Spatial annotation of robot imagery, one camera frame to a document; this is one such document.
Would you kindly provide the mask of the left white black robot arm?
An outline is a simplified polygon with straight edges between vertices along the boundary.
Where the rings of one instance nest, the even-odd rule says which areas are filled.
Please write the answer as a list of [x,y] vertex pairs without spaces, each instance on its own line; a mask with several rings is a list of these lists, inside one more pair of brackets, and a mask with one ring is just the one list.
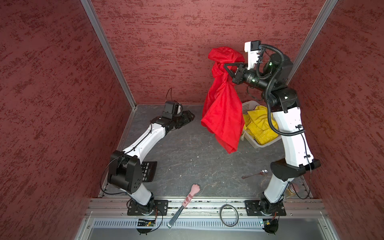
[[107,182],[127,193],[142,214],[149,215],[155,210],[154,195],[143,184],[142,163],[145,157],[170,131],[180,129],[194,118],[195,115],[189,110],[155,117],[133,144],[111,155]]

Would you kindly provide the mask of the red shorts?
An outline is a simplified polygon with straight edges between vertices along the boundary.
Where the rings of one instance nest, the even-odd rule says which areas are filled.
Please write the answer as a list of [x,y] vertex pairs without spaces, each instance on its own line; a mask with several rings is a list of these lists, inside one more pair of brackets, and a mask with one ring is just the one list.
[[214,82],[204,102],[201,124],[215,135],[228,154],[232,154],[238,150],[245,121],[242,102],[231,76],[225,70],[225,64],[243,63],[245,59],[229,47],[212,49],[209,59],[214,61]]

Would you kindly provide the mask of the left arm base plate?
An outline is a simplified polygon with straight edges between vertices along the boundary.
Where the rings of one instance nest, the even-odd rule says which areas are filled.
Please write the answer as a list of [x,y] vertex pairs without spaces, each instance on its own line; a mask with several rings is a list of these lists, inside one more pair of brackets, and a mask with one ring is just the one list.
[[155,216],[156,214],[160,214],[163,216],[167,215],[168,211],[168,200],[154,200],[153,206],[147,208],[145,206],[139,205],[136,201],[132,200],[127,203],[127,215],[128,216]]

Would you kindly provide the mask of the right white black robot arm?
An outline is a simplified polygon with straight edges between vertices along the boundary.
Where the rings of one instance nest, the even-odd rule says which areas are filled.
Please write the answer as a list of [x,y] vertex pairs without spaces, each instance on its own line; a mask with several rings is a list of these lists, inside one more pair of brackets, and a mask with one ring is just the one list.
[[264,92],[267,119],[283,141],[285,157],[271,163],[272,178],[257,207],[263,215],[270,216],[282,210],[284,193],[292,181],[321,165],[313,157],[305,137],[297,92],[285,84],[293,63],[288,56],[275,53],[262,73],[244,63],[225,64],[224,68],[233,83],[244,83]]

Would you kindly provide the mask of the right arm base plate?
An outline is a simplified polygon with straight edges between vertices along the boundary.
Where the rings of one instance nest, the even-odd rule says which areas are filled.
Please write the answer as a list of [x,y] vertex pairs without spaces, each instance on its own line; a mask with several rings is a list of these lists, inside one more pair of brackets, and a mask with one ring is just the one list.
[[247,216],[282,216],[287,215],[283,202],[270,203],[268,200],[246,200],[245,209]]

